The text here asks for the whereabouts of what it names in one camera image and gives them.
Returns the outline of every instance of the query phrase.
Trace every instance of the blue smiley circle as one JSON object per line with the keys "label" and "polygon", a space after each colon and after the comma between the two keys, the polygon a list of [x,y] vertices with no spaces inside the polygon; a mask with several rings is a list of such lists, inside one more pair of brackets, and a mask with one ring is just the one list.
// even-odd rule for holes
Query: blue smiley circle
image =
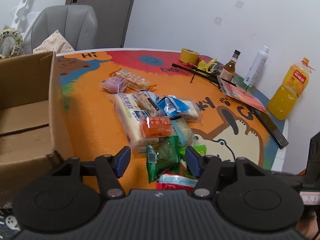
{"label": "blue smiley circle", "polygon": [[152,57],[152,56],[141,56],[139,57],[139,61],[152,66],[162,66],[164,65],[163,60]]}

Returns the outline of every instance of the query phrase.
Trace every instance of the red label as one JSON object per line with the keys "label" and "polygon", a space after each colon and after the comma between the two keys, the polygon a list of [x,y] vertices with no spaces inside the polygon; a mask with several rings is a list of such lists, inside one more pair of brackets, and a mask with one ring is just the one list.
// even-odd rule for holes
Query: red label
{"label": "red label", "polygon": [[302,75],[298,70],[293,73],[294,77],[298,79],[302,84],[306,81],[306,77]]}

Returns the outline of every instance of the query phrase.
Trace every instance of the purple snack package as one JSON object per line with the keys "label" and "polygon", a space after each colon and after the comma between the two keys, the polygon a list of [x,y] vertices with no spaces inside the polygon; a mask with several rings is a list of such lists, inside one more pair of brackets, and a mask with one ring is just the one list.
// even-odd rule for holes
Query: purple snack package
{"label": "purple snack package", "polygon": [[105,79],[100,83],[100,87],[111,94],[123,93],[127,86],[128,82],[124,78],[115,76]]}

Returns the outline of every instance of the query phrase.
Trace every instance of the white aerosol can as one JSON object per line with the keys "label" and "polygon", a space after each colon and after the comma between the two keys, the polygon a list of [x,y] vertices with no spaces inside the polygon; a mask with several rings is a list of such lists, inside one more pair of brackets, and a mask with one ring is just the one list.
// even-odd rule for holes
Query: white aerosol can
{"label": "white aerosol can", "polygon": [[254,59],[247,75],[245,76],[243,83],[249,87],[253,87],[254,83],[256,82],[260,72],[268,58],[268,51],[269,48],[263,46],[263,49],[260,50]]}

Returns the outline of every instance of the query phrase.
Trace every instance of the white cap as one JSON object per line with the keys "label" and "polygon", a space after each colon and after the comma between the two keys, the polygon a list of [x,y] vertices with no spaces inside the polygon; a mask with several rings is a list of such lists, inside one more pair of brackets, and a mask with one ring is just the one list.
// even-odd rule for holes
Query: white cap
{"label": "white cap", "polygon": [[268,51],[269,51],[269,48],[268,47],[266,47],[266,46],[263,46],[263,49],[262,49],[263,51],[265,51],[266,53],[268,53]]}

